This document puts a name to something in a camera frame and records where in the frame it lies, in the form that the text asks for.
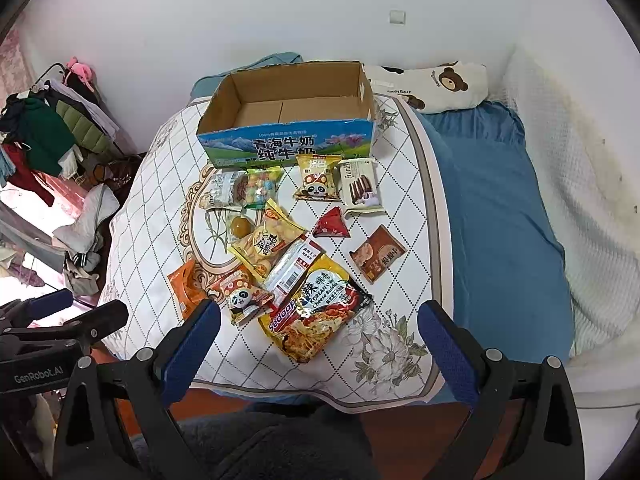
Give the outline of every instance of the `bear pillow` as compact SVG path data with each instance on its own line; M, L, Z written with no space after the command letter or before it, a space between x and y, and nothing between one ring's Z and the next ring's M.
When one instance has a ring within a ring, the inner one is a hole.
M486 67L474 63L400 70L365 65L371 89L402 97L423 114L475 108L489 95Z

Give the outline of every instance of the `wall socket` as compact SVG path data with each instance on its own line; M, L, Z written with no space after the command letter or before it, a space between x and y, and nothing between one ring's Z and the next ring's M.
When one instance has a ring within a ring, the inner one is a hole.
M389 11L389 23L404 25L406 23L406 12L404 10L391 9Z

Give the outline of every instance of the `reddish brown floor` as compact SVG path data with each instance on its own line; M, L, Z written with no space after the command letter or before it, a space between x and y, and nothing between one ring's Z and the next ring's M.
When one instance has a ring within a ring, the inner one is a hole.
M98 362L112 359L95 350L92 355ZM191 389L183 400L171 406L171 412L176 420L185 420L199 415L235 412L245 404L244 400L217 396L209 390ZM483 478L495 470L518 410L519 404L512 402L476 478ZM362 414L361 420L382 478L421 479L453 440L467 413L463 404L451 403L404 406ZM140 432L130 404L125 400L120 401L120 415L129 434Z

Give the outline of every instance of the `silver screw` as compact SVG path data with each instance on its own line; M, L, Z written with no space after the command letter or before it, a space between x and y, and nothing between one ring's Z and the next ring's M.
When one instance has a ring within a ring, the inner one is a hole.
M559 368L562 366L562 362L555 355L550 355L546 358L546 364L552 368Z
M136 358L138 361L149 361L153 356L154 351L152 348L141 348L136 352Z
M92 362L93 360L88 355L82 356L78 359L78 368L88 368Z
M502 352L497 348L488 348L484 355L486 355L486 358L489 359L489 361L498 362L502 360Z

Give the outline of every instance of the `bed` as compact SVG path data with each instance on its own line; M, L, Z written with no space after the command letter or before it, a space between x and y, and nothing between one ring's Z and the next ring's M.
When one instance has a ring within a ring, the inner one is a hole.
M428 349L416 349L423 342L415 313L431 298L485 347L516 360L567 359L574 335L562 247L546 219L517 115L484 102L423 116L402 100L377 99L386 122L372 154L387 215L350 218L350 244L357 247L382 222L408 254L372 286L363 283L341 242L329 238L324 245L373 293L375 308L356 316L302 368L271 345L257 323L231 330L224 318L193 386L287 402L312 394L345 412L452 400ZM186 259L199 262L205 288L235 265L223 244L212 245L221 219L196 207L215 171L194 135L208 101L196 97L159 129L111 223L100 302L119 298L130 308L127 326L105 340L120 358L155 346L181 322L166 276ZM298 178L297 168L287 171L278 196L310 228L328 206L289 200ZM390 378L391 365L373 370L362 333L377 334L387 349L396 346L406 371ZM403 349L412 346L405 356Z

